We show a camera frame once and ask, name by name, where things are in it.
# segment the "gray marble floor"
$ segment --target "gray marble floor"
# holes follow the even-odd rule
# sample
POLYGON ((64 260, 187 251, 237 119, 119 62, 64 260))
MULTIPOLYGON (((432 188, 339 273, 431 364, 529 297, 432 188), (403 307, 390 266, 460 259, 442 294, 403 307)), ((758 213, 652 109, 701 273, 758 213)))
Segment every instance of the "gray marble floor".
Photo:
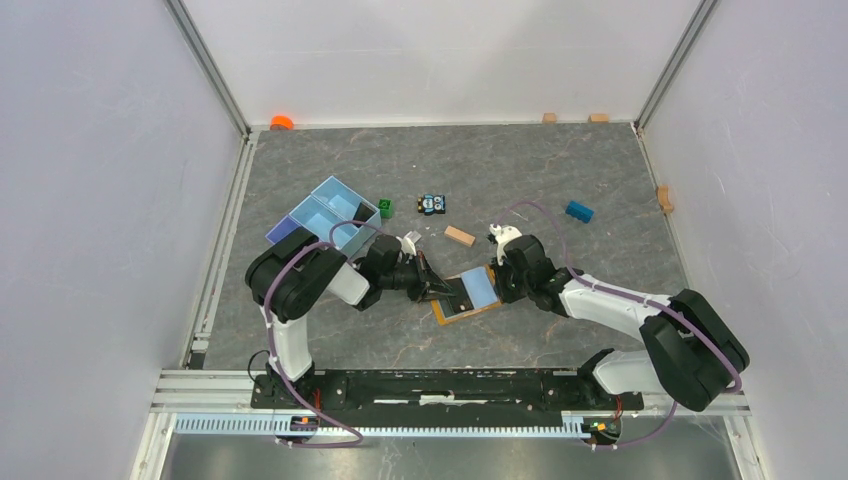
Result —
MULTIPOLYGON (((494 255, 487 225, 520 199, 557 214, 576 266, 624 287, 676 293, 684 286, 654 186, 629 125, 561 124, 411 127, 263 132, 204 368, 243 369, 267 348, 262 318, 243 283, 266 248, 265 233, 329 175, 373 203, 390 198, 384 229, 418 242, 443 277, 494 255), (447 195, 448 213, 416 212, 423 193, 447 195), (577 200, 595 210, 589 224, 564 214, 577 200), (477 236, 472 247, 445 238, 448 225, 477 236)), ((532 233, 562 265, 552 227, 531 208, 507 224, 532 233)), ((578 366, 599 349, 639 348, 606 327, 537 310, 530 301, 439 326, 429 304, 403 292, 357 312, 325 294, 309 313, 309 341, 319 368, 578 366)))

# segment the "orange object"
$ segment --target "orange object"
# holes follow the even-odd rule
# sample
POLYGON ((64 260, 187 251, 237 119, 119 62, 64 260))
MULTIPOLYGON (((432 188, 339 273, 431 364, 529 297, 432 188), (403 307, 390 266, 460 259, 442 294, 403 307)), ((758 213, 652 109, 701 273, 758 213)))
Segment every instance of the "orange object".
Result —
POLYGON ((593 113, 589 115, 589 123, 609 123, 609 115, 606 113, 593 113))
POLYGON ((271 130, 291 130, 294 128, 294 122, 291 118, 277 115, 271 119, 271 130))
POLYGON ((657 187, 657 201, 660 202, 660 208, 664 214, 668 215, 674 211, 674 205, 668 199, 668 185, 657 187))

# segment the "blue box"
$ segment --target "blue box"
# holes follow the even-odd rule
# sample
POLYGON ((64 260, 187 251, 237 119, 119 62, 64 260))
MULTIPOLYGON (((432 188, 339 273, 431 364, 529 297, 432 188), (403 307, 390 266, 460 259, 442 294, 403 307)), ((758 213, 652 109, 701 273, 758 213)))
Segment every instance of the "blue box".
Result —
POLYGON ((265 234, 265 238, 272 244, 276 244, 280 240, 286 238, 288 234, 293 232, 294 229, 299 226, 300 224, 297 223, 297 220, 286 215, 282 220, 280 220, 280 223, 274 225, 274 228, 265 234))
MULTIPOLYGON (((330 176, 271 229, 265 238, 271 243, 279 242, 291 233, 291 230, 302 225, 321 241, 329 242, 333 225, 353 220, 360 203, 364 203, 374 212, 366 223, 381 227, 380 210, 336 177, 330 176), (291 218, 291 222, 286 222, 286 218, 291 218)), ((368 227, 344 225, 333 233, 333 240, 343 254, 352 257, 374 233, 376 232, 368 227)))

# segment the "cable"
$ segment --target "cable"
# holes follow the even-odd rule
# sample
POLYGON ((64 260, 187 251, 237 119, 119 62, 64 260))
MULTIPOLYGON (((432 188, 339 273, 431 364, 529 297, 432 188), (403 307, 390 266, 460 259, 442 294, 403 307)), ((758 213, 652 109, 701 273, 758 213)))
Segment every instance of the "cable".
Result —
MULTIPOLYGON (((651 307, 657 308, 657 309, 661 310, 662 312, 665 312, 666 314, 671 316, 671 318, 675 319, 681 325, 686 327, 686 329, 688 329, 690 332, 692 332, 692 334, 695 335, 695 337, 698 340, 700 340, 701 343, 703 343, 704 346, 706 346, 707 349, 710 352, 712 352, 713 355, 715 355, 715 357, 718 359, 719 362, 721 362, 722 366, 727 370, 727 372, 730 374, 730 376, 733 377, 733 386, 726 388, 725 392, 726 393, 736 393, 736 392, 742 390, 742 378, 739 377, 739 372, 736 370, 736 368, 730 362, 730 359, 727 358, 727 355, 725 355, 724 352, 722 352, 716 346, 716 344, 714 344, 712 342, 712 340, 710 340, 702 331, 700 331, 697 327, 695 327, 695 325, 693 325, 692 322, 690 322, 689 320, 686 320, 686 317, 681 315, 679 312, 675 312, 674 310, 669 308, 667 305, 663 305, 659 302, 655 302, 654 300, 648 300, 648 299, 643 298, 639 295, 635 295, 635 294, 632 294, 632 293, 629 293, 629 292, 624 292, 624 291, 621 291, 621 290, 618 290, 618 289, 615 289, 615 288, 606 287, 606 286, 603 286, 603 285, 595 285, 594 283, 586 280, 585 278, 583 278, 582 276, 577 274, 577 272, 575 272, 574 268, 571 266, 571 262, 569 262, 569 260, 568 260, 568 245, 566 244, 566 241, 565 241, 565 233, 563 233, 562 227, 560 227, 559 222, 557 221, 556 217, 554 217, 554 215, 544 206, 542 206, 542 205, 540 205, 536 202, 530 201, 530 200, 522 200, 522 201, 516 202, 513 205, 509 206, 506 210, 504 210, 503 213, 500 214, 500 216, 498 216, 498 218, 495 220, 495 226, 500 226, 501 221, 504 219, 504 217, 509 212, 511 212, 515 207, 518 207, 518 206, 521 206, 521 205, 529 205, 529 206, 535 208, 536 210, 539 210, 540 212, 542 212, 542 215, 547 217, 547 219, 551 222, 551 225, 554 227, 554 230, 556 230, 557 236, 559 237, 559 240, 562 243, 562 257, 563 257, 563 261, 565 262, 565 268, 568 270, 568 273, 572 276, 572 278, 574 278, 575 280, 577 280, 580 284, 582 284, 584 286, 592 287, 595 290, 598 290, 598 291, 601 291, 601 292, 604 292, 604 293, 609 293, 611 295, 616 295, 618 297, 625 298, 627 300, 630 300, 630 301, 633 301, 633 302, 636 302, 636 303, 650 305, 651 307)), ((646 435, 642 438, 630 440, 630 441, 627 441, 627 442, 624 442, 624 443, 621 443, 621 444, 618 444, 618 445, 598 445, 597 448, 601 448, 603 450, 616 450, 618 448, 635 446, 635 445, 639 445, 640 443, 646 442, 646 441, 656 437, 660 433, 662 433, 663 430, 665 430, 666 427, 668 427, 669 423, 671 423, 671 418, 674 416, 674 412, 676 412, 676 411, 677 411, 677 401, 674 401, 671 404, 671 409, 668 412, 668 416, 665 418, 665 420, 663 420, 663 422, 660 424, 660 426, 657 427, 657 429, 654 430, 653 432, 649 433, 648 435, 646 435)))
POLYGON ((330 233, 327 234, 327 236, 330 239, 330 243, 332 243, 334 247, 338 247, 338 245, 336 245, 336 242, 333 241, 333 233, 336 231, 337 228, 341 227, 342 225, 358 225, 360 227, 368 227, 368 228, 370 228, 371 230, 374 230, 377 233, 382 233, 383 235, 389 235, 388 233, 383 231, 383 229, 381 229, 380 227, 375 227, 374 225, 371 225, 370 223, 362 222, 362 221, 359 221, 359 220, 345 220, 344 222, 339 222, 339 223, 333 225, 333 227, 330 229, 330 233))
POLYGON ((349 442, 292 443, 292 444, 290 444, 294 448, 346 448, 346 447, 355 447, 355 446, 359 445, 360 443, 362 443, 362 440, 364 439, 362 434, 359 433, 357 430, 355 430, 352 427, 349 427, 349 426, 345 425, 344 423, 342 423, 342 422, 330 417, 329 415, 321 412, 317 408, 310 405, 309 402, 307 402, 303 397, 300 396, 299 393, 297 393, 297 390, 294 388, 294 385, 292 385, 291 380, 288 379, 288 376, 286 375, 285 370, 283 370, 283 365, 280 362, 280 355, 279 355, 279 352, 277 352, 277 346, 274 343, 274 328, 273 328, 274 317, 273 317, 273 314, 271 313, 271 299, 274 297, 274 293, 277 291, 277 288, 280 286, 280 283, 283 281, 283 278, 285 278, 285 276, 292 270, 292 268, 294 268, 294 266, 297 264, 297 262, 302 260, 303 257, 308 255, 313 250, 317 250, 317 249, 322 248, 322 247, 333 248, 333 245, 331 245, 330 243, 327 243, 327 242, 317 242, 317 243, 313 243, 313 244, 307 246, 306 248, 304 248, 303 250, 298 252, 297 255, 295 255, 294 258, 292 258, 289 261, 289 263, 287 263, 286 266, 283 267, 282 270, 280 270, 280 273, 278 273, 277 276, 274 278, 274 281, 271 282, 271 286, 268 287, 268 293, 265 294, 265 302, 262 305, 262 311, 265 315, 265 327, 266 327, 266 331, 267 331, 267 334, 268 334, 268 344, 270 345, 270 355, 271 355, 271 357, 268 360, 274 362, 274 365, 276 365, 276 367, 277 367, 277 373, 279 373, 280 378, 283 379, 283 384, 285 384, 289 393, 291 393, 292 397, 294 397, 294 399, 297 400, 298 403, 300 403, 307 410, 309 410, 312 413, 314 413, 315 415, 317 415, 319 418, 322 418, 322 419, 326 420, 328 423, 335 425, 335 426, 341 428, 342 430, 344 430, 348 433, 353 434, 354 436, 356 436, 356 440, 351 440, 349 442))
POLYGON ((270 351, 270 350, 259 350, 258 352, 256 352, 256 353, 254 353, 253 355, 251 355, 251 356, 250 356, 250 360, 248 360, 248 361, 247 361, 247 376, 248 376, 248 377, 250 377, 250 379, 251 379, 251 380, 253 380, 253 383, 256 383, 256 379, 255 379, 255 378, 253 378, 253 374, 252 374, 252 373, 250 373, 250 366, 251 366, 251 365, 253 365, 253 359, 255 359, 255 358, 256 358, 256 356, 257 356, 257 355, 259 355, 259 354, 260 354, 260 353, 262 353, 262 352, 265 352, 265 353, 267 353, 268 355, 271 355, 271 351, 270 351))
POLYGON ((615 396, 615 415, 612 417, 612 423, 615 423, 619 418, 621 418, 621 414, 624 413, 624 405, 621 402, 621 395, 615 396))
POLYGON ((598 435, 600 435, 600 436, 602 436, 602 437, 604 437, 604 438, 606 438, 606 439, 608 439, 608 440, 612 440, 613 442, 617 442, 617 441, 618 441, 618 439, 620 438, 620 436, 612 436, 612 435, 608 435, 608 434, 604 433, 603 431, 601 431, 601 432, 597 432, 597 433, 598 433, 598 435))

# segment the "green block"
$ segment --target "green block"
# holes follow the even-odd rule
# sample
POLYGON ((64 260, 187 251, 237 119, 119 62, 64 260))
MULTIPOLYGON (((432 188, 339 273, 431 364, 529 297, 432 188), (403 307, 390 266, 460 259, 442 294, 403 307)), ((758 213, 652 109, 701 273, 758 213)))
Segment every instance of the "green block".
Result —
POLYGON ((381 198, 377 202, 377 208, 380 209, 380 217, 392 218, 395 215, 395 205, 388 198, 381 198))

